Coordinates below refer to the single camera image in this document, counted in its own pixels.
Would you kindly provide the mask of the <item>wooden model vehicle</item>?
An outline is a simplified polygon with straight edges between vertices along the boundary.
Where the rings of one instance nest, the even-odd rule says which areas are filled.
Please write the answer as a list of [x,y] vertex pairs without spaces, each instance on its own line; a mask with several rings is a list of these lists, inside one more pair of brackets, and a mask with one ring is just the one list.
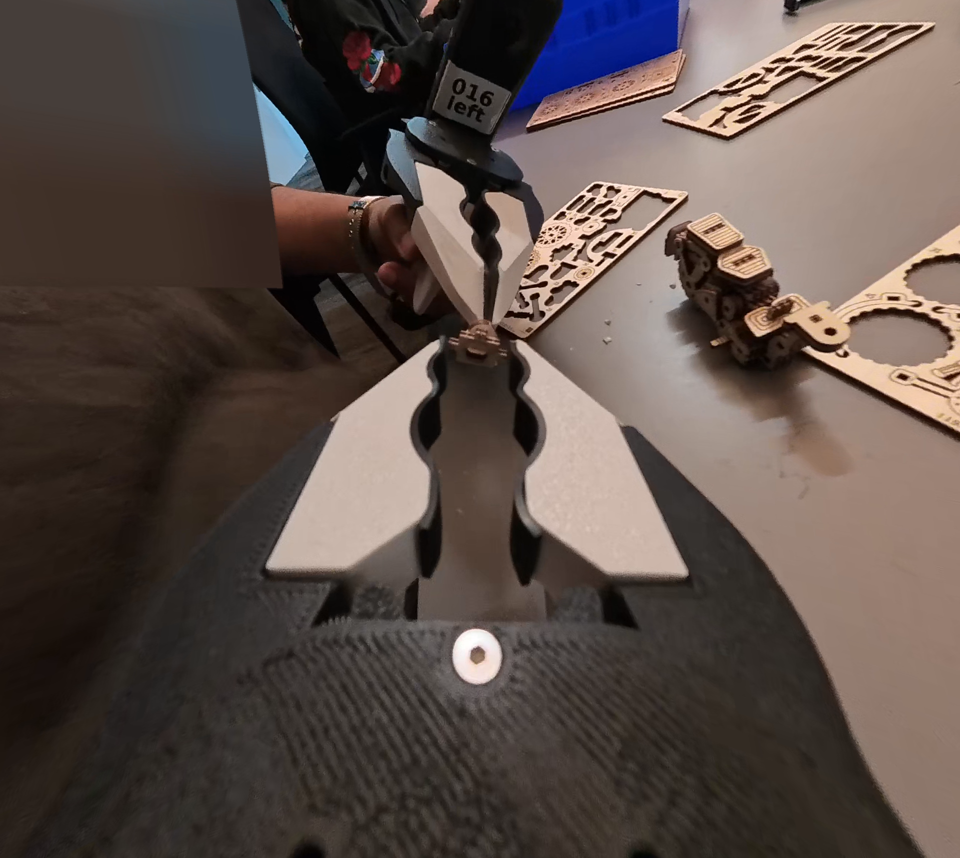
[[774,370],[805,348],[832,352],[851,336],[826,301],[782,293],[767,253],[718,213],[670,228],[664,250],[686,297],[715,327],[714,346],[743,367]]

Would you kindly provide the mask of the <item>black chair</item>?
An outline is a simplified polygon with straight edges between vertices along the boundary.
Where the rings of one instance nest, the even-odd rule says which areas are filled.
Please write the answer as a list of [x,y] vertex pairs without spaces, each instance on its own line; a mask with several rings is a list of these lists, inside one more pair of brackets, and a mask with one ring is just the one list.
[[[253,83],[278,108],[303,141],[318,170],[324,190],[345,193],[357,185],[361,193],[379,191],[378,167],[370,150],[353,135],[340,108],[317,70],[305,59],[295,33],[270,0],[236,0]],[[330,281],[375,337],[398,362],[403,353],[335,274],[285,276],[271,295],[324,348],[339,355],[318,310],[321,284]]]

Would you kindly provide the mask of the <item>small wooden puzzle piece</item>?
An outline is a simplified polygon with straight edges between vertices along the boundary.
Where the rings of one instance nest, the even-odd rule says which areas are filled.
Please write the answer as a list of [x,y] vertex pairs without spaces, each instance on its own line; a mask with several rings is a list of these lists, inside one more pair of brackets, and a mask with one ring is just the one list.
[[488,320],[478,320],[448,340],[448,347],[462,364],[495,368],[509,360],[511,350],[505,345],[495,326]]

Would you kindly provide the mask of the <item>blue plastic bin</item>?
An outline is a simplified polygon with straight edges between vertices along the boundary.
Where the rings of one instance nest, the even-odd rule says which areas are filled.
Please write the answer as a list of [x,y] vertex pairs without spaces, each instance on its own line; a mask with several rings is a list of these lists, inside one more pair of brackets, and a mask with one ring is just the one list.
[[563,0],[513,108],[679,49],[690,0]]

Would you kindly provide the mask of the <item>wooden sheet with gear cutouts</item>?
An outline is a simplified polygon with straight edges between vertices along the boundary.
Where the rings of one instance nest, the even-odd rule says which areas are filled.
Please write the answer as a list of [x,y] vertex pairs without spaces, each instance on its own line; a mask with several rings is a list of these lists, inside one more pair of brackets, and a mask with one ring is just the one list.
[[[529,339],[689,199],[683,190],[594,181],[546,219],[500,327]],[[621,226],[641,202],[654,204],[642,228]]]

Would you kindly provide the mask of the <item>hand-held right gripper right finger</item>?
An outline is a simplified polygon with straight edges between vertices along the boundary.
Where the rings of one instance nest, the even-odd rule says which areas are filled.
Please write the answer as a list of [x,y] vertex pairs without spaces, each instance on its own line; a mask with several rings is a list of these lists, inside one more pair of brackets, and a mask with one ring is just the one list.
[[690,576],[625,427],[512,341],[480,445],[480,617],[539,620],[575,588]]

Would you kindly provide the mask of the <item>person's left hand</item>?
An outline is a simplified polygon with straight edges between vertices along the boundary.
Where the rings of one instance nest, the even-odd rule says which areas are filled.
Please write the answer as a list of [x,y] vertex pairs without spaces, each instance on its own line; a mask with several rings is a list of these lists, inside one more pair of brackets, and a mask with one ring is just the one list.
[[366,252],[373,276],[388,293],[413,306],[422,256],[412,217],[400,196],[379,197],[365,206]]

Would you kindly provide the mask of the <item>brown wooden puzzle sheet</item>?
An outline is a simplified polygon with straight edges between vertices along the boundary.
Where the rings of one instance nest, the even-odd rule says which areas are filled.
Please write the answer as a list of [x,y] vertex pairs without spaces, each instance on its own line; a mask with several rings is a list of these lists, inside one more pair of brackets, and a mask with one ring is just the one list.
[[541,101],[525,130],[535,132],[669,94],[676,87],[686,60],[686,52],[678,49],[657,59],[549,95]]

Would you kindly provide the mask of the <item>grey desk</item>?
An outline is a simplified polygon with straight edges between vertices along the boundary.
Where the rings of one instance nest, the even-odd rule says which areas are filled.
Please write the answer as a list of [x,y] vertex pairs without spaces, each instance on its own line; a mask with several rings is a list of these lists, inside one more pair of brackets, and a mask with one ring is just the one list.
[[[958,225],[958,0],[690,0],[657,100],[501,144],[549,216],[594,180],[684,190],[781,287],[838,306]],[[935,29],[731,141],[662,121],[832,21]],[[927,856],[958,856],[958,436],[817,363],[711,348],[653,233],[534,337],[750,540],[807,625],[877,781]]]

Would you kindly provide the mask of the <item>person's left forearm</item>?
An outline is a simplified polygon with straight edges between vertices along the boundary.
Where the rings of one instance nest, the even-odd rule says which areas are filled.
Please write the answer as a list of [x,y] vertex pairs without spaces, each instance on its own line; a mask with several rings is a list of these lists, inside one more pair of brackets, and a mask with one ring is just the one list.
[[273,184],[273,219],[284,276],[357,273],[369,266],[366,202]]

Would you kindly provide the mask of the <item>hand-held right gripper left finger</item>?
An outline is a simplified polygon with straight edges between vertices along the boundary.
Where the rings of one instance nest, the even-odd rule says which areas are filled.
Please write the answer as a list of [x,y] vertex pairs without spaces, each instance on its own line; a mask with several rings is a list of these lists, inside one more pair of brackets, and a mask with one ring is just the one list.
[[444,549],[443,405],[456,363],[438,339],[332,421],[265,561],[273,580],[389,589],[436,618],[429,581]]

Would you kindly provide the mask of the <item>person's brown garment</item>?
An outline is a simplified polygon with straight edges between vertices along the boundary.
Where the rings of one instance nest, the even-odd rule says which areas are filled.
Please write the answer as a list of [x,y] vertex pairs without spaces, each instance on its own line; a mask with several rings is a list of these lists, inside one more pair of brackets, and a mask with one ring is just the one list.
[[261,289],[3,287],[2,727],[64,716],[215,520],[395,367]]

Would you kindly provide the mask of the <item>long wooden puzzle sheet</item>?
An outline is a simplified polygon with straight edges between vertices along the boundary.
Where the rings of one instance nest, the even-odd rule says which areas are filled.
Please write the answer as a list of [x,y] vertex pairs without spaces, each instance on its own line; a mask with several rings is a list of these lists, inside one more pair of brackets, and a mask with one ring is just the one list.
[[933,21],[832,22],[672,109],[666,123],[731,140],[931,33]]

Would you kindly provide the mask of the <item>wooden sheet with round holes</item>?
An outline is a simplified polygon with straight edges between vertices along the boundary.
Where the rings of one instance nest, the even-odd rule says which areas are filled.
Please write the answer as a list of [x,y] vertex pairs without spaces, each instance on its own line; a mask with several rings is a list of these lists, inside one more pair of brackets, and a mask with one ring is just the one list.
[[842,303],[837,314],[846,324],[872,315],[895,314],[930,324],[945,337],[947,350],[930,361],[914,365],[865,357],[845,345],[831,352],[810,350],[807,355],[825,367],[871,389],[945,429],[959,432],[959,306],[931,299],[908,283],[919,267],[942,264],[959,257],[959,228],[934,240],[923,250],[866,289]]

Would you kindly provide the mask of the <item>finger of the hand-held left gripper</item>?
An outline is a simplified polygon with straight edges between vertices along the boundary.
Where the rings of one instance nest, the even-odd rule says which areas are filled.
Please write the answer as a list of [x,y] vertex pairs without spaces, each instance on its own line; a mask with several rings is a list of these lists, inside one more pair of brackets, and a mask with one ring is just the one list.
[[495,282],[488,320],[493,327],[498,327],[522,286],[522,278],[534,250],[534,238],[529,227],[526,204],[521,198],[507,192],[489,191],[483,194],[482,202],[496,219],[493,241],[497,255],[491,265]]
[[489,265],[481,239],[464,210],[469,192],[438,166],[417,162],[419,205],[412,231],[439,288],[468,324],[492,322]]

